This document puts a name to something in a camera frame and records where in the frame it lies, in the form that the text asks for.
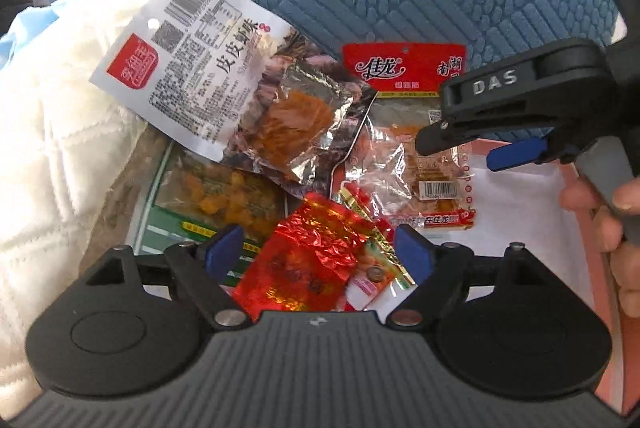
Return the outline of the person's right hand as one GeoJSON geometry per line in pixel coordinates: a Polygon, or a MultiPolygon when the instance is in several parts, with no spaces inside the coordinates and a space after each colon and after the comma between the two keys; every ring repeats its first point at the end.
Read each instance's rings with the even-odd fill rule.
{"type": "Polygon", "coordinates": [[[585,178],[567,185],[560,195],[561,206],[569,211],[589,211],[600,252],[610,259],[618,286],[618,300],[627,316],[639,317],[639,246],[625,238],[622,218],[606,204],[585,178]]]}

